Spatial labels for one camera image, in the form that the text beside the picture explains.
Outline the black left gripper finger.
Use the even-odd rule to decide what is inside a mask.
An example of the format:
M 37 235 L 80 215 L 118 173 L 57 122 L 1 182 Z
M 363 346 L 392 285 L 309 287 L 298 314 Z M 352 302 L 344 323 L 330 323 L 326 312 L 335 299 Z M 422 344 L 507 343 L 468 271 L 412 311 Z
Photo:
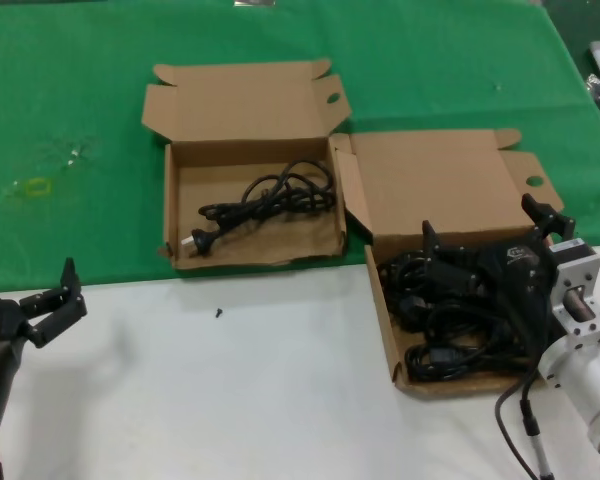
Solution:
M 80 305 L 81 283 L 72 258 L 66 259 L 57 287 L 19 301 L 25 316 L 63 315 L 80 309 Z
M 59 309 L 51 312 L 35 326 L 29 325 L 26 338 L 37 348 L 43 348 L 64 333 L 87 314 L 81 295 L 71 298 Z

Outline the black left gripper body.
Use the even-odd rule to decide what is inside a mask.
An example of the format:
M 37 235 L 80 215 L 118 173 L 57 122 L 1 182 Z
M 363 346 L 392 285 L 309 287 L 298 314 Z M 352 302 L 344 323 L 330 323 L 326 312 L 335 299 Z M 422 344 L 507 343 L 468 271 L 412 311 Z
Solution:
M 0 299 L 0 348 L 21 351 L 24 347 L 23 325 L 24 314 L 20 305 L 14 300 Z

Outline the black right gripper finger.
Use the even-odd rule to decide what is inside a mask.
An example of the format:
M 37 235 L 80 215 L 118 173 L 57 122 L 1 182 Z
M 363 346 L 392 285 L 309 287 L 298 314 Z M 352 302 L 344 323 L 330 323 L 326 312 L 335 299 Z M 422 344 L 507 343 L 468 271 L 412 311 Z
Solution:
M 477 251 L 441 243 L 429 221 L 422 222 L 425 275 L 434 281 L 477 281 Z
M 550 204 L 540 203 L 530 193 L 525 193 L 521 207 L 533 222 L 531 230 L 521 237 L 523 245 L 549 246 L 553 235 L 561 241 L 574 238 L 575 220 L 559 213 Z

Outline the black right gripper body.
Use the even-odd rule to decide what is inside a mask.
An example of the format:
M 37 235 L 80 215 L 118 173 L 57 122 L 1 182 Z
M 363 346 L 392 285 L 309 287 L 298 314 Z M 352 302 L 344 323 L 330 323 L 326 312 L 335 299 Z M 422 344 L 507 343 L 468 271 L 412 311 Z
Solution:
M 546 234 L 539 228 L 480 247 L 435 243 L 435 280 L 486 298 L 504 313 L 533 361 L 546 349 L 549 291 Z

